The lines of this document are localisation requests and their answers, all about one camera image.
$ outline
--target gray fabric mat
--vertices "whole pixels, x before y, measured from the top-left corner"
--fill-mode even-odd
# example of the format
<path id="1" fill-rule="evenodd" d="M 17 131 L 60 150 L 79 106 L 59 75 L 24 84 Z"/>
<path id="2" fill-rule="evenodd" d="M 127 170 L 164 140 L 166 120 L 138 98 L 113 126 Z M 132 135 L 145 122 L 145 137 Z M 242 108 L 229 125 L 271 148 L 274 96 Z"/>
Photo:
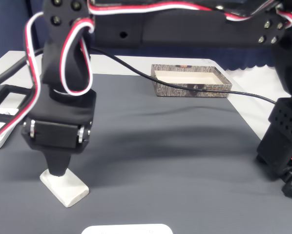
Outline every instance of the gray fabric mat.
<path id="1" fill-rule="evenodd" d="M 142 223 L 174 234 L 292 234 L 292 199 L 254 160 L 260 141 L 227 99 L 161 98 L 140 77 L 94 77 L 90 143 L 69 167 L 90 194 L 65 208 L 17 129 L 0 149 L 0 234 Z"/>

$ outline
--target screw hole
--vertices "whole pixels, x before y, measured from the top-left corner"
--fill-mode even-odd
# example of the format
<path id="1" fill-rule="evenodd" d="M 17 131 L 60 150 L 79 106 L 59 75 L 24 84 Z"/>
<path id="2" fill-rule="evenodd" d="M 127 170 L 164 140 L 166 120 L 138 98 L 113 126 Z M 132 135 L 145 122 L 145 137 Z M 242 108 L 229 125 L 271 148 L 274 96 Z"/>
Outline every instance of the screw hole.
<path id="1" fill-rule="evenodd" d="M 125 39 L 128 36 L 126 32 L 121 32 L 119 35 L 122 39 Z"/>
<path id="2" fill-rule="evenodd" d="M 51 18 L 51 22 L 54 26 L 59 26 L 62 23 L 61 19 L 58 16 L 53 16 Z"/>
<path id="3" fill-rule="evenodd" d="M 78 1 L 73 1 L 71 3 L 71 8 L 74 10 L 74 11 L 80 11 L 81 10 L 81 3 L 79 3 Z"/>
<path id="4" fill-rule="evenodd" d="M 52 0 L 54 6 L 61 6 L 62 0 Z"/>

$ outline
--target white table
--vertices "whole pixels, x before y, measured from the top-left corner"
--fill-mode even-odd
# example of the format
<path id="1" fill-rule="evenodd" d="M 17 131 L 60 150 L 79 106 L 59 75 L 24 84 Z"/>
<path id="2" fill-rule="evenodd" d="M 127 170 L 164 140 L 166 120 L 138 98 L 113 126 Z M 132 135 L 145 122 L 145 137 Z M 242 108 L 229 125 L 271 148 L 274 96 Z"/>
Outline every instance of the white table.
<path id="1" fill-rule="evenodd" d="M 2 58 L 0 58 L 0 73 L 23 56 L 24 52 L 20 51 L 9 51 L 6 53 Z M 41 57 L 42 56 L 38 56 L 40 68 Z M 222 73 L 225 72 L 221 67 L 214 64 L 214 62 L 209 59 L 127 56 L 119 56 L 119 58 L 148 75 L 150 75 L 150 68 L 152 64 L 215 65 Z M 91 65 L 93 73 L 95 74 L 136 75 L 117 62 L 102 55 L 92 55 Z M 274 68 L 265 66 L 261 68 L 254 67 L 252 69 L 246 69 L 245 71 L 236 70 L 226 72 L 229 74 L 228 77 L 233 84 L 232 90 L 234 91 L 254 93 L 273 100 L 277 100 L 280 97 L 289 97 L 289 95 L 283 90 Z M 29 76 L 28 68 L 22 68 L 6 83 L 26 88 L 31 87 L 32 82 Z M 16 108 L 21 99 L 22 97 L 20 95 L 12 94 L 8 97 L 2 107 Z M 228 99 L 244 118 L 247 124 L 258 135 L 258 137 L 262 139 L 269 126 L 268 117 L 271 113 L 273 105 L 257 98 L 240 95 L 229 95 Z"/>

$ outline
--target black cable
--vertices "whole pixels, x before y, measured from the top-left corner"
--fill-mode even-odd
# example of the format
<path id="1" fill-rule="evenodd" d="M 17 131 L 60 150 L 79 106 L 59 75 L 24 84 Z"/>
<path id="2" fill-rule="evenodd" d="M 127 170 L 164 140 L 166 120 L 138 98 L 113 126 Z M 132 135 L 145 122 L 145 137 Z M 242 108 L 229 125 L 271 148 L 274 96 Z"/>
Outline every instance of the black cable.
<path id="1" fill-rule="evenodd" d="M 38 49 L 34 51 L 35 56 L 38 56 L 43 53 L 43 49 Z M 10 68 L 8 68 L 6 71 L 4 71 L 2 74 L 0 74 L 0 85 L 8 80 L 11 76 L 13 76 L 17 71 L 19 71 L 23 66 L 25 66 L 27 63 L 27 57 L 22 57 L 18 62 L 16 62 L 14 65 L 12 65 Z"/>
<path id="2" fill-rule="evenodd" d="M 244 96 L 250 96 L 250 97 L 254 97 L 254 98 L 259 98 L 262 99 L 264 101 L 268 101 L 272 104 L 276 104 L 275 101 L 268 99 L 266 97 L 260 96 L 260 95 L 256 95 L 256 94 L 250 94 L 250 93 L 244 93 L 244 92 L 238 92 L 238 91 L 228 91 L 228 90 L 206 90 L 206 89 L 192 89 L 192 88 L 187 88 L 187 87 L 182 87 L 182 86 L 178 86 L 178 85 L 174 85 L 174 84 L 169 84 L 160 80 L 157 80 L 151 76 L 148 76 L 138 70 L 136 70 L 134 67 L 130 66 L 129 64 L 127 64 L 126 62 L 122 61 L 121 59 L 117 58 L 116 56 L 100 50 L 98 48 L 93 48 L 91 47 L 92 51 L 98 52 L 99 54 L 105 55 L 113 60 L 115 60 L 116 62 L 118 62 L 119 64 L 121 64 L 122 66 L 128 68 L 129 70 L 131 70 L 132 72 L 135 72 L 136 74 L 149 79 L 153 82 L 171 87 L 171 88 L 175 88 L 175 89 L 182 89 L 182 90 L 188 90 L 188 91 L 194 91 L 194 92 L 207 92 L 207 93 L 224 93 L 224 94 L 237 94 L 237 95 L 244 95 Z M 43 49 L 38 49 L 35 51 L 35 56 L 38 56 L 40 54 L 43 53 Z M 5 72 L 3 72 L 2 74 L 0 74 L 0 84 L 2 84 L 4 81 L 8 80 L 11 76 L 13 76 L 17 71 L 19 71 L 24 65 L 26 64 L 26 56 L 24 56 L 23 58 L 21 58 L 18 62 L 16 62 L 14 65 L 12 65 L 10 68 L 8 68 Z"/>
<path id="3" fill-rule="evenodd" d="M 268 101 L 272 104 L 276 104 L 275 101 L 271 100 L 271 99 L 268 99 L 267 97 L 263 97 L 263 96 L 260 96 L 260 95 L 257 95 L 257 94 L 250 94 L 250 93 L 244 93 L 244 92 L 238 92 L 238 91 L 228 91 L 228 90 L 207 90 L 207 89 L 192 89 L 192 88 L 187 88 L 187 87 L 182 87 L 182 86 L 178 86 L 178 85 L 174 85 L 174 84 L 169 84 L 169 83 L 166 83 L 166 82 L 163 82 L 161 80 L 158 80 L 158 79 L 155 79 L 151 76 L 148 76 L 146 74 L 144 74 L 143 72 L 140 72 L 138 70 L 136 70 L 134 67 L 128 65 L 126 62 L 122 61 L 121 59 L 117 58 L 116 56 L 106 52 L 106 51 L 103 51 L 103 50 L 100 50 L 98 48 L 94 48 L 94 47 L 91 47 L 90 48 L 92 51 L 95 51 L 95 52 L 98 52 L 99 54 L 102 54 L 102 55 L 105 55 L 113 60 L 115 60 L 116 62 L 118 62 L 119 64 L 123 65 L 124 67 L 128 68 L 129 70 L 131 70 L 132 72 L 135 72 L 136 74 L 146 78 L 146 79 L 149 79 L 153 82 L 156 82 L 156 83 L 159 83 L 159 84 L 163 84 L 165 86 L 168 86 L 168 87 L 171 87 L 171 88 L 175 88 L 175 89 L 183 89 L 183 90 L 189 90 L 189 91 L 194 91 L 194 92 L 205 92 L 205 93 L 224 93 L 224 94 L 238 94 L 238 95 L 244 95 L 244 96 L 250 96 L 250 97 L 254 97 L 254 98 L 259 98 L 259 99 L 262 99 L 264 101 Z"/>

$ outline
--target bolt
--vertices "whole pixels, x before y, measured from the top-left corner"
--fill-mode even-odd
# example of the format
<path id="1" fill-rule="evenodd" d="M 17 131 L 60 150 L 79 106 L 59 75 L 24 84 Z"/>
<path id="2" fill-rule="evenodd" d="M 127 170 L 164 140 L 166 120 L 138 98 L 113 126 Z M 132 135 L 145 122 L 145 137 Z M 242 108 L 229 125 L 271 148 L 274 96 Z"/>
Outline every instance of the bolt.
<path id="1" fill-rule="evenodd" d="M 55 6 L 59 6 L 59 5 L 61 5 L 62 0 L 54 0 L 53 3 Z"/>
<path id="2" fill-rule="evenodd" d="M 81 9 L 81 4 L 78 1 L 73 1 L 71 3 L 72 9 L 75 11 L 79 11 Z"/>
<path id="3" fill-rule="evenodd" d="M 61 24 L 61 20 L 60 20 L 60 18 L 58 17 L 58 16 L 53 16 L 53 23 L 55 24 L 55 25 L 60 25 Z"/>
<path id="4" fill-rule="evenodd" d="M 273 37 L 273 39 L 271 40 L 272 44 L 275 44 L 277 42 L 277 37 Z"/>
<path id="5" fill-rule="evenodd" d="M 259 38 L 259 43 L 263 43 L 264 41 L 265 41 L 265 37 L 264 36 Z"/>
<path id="6" fill-rule="evenodd" d="M 216 6 L 215 8 L 216 8 L 216 9 L 219 9 L 219 10 L 223 10 L 223 9 L 224 9 L 224 7 L 221 6 L 221 5 L 218 5 L 218 6 Z"/>
<path id="7" fill-rule="evenodd" d="M 270 21 L 267 21 L 265 24 L 264 24 L 264 28 L 269 28 L 271 26 L 271 22 Z"/>
<path id="8" fill-rule="evenodd" d="M 277 29 L 282 29 L 283 28 L 283 23 L 279 23 L 278 25 L 277 25 Z"/>

